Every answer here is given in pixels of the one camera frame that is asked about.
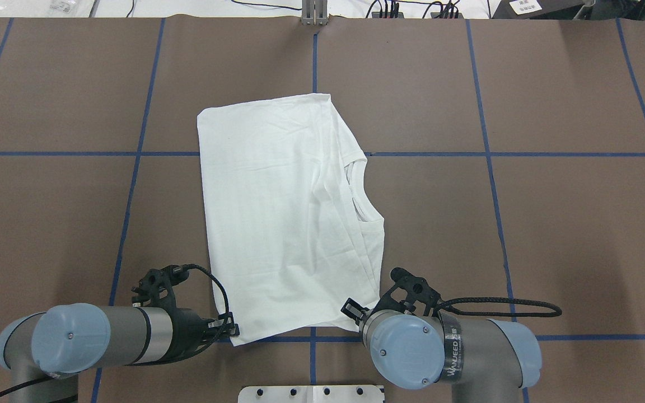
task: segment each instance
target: light blue joint cap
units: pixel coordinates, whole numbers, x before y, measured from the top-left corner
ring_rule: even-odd
[[[111,324],[98,306],[60,304],[36,324],[31,356],[44,372],[77,373],[101,359],[110,337]]]
[[[29,319],[31,318],[31,316],[36,316],[41,313],[43,312],[33,313],[29,316],[16,319],[14,322],[8,324],[8,326],[5,327],[4,330],[0,333],[0,365],[3,367],[3,369],[11,369],[11,367],[7,364],[7,361],[4,359],[4,349],[7,347],[7,342],[10,339],[11,334],[13,334],[13,331],[15,331],[20,324],[25,323],[26,319]]]
[[[519,366],[522,368],[521,388],[533,387],[539,381],[542,369],[542,350],[539,341],[529,327],[517,322],[495,321],[487,319],[497,325],[512,345]]]
[[[409,390],[432,385],[445,366],[445,344],[440,335],[432,325],[412,315],[384,319],[374,329],[370,354],[383,377]]]

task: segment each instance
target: folded white cloth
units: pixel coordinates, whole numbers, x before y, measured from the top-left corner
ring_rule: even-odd
[[[304,326],[355,331],[340,309],[379,299],[384,220],[330,95],[208,108],[198,130],[211,268],[240,324],[233,345]]]

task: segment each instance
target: white metal plate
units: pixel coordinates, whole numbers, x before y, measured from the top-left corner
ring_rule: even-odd
[[[238,403],[384,403],[384,390],[376,385],[244,387]]]

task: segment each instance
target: black label band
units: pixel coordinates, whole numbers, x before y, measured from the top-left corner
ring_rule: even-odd
[[[437,317],[445,330],[445,367],[440,375],[440,381],[456,382],[461,378],[461,370],[464,365],[461,326],[459,326],[459,321],[450,314],[438,312]]]

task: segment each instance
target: white mounting bracket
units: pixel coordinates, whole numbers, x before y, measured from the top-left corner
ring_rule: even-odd
[[[384,403],[379,385],[244,387],[238,403]]]
[[[303,25],[328,24],[328,0],[302,0]]]

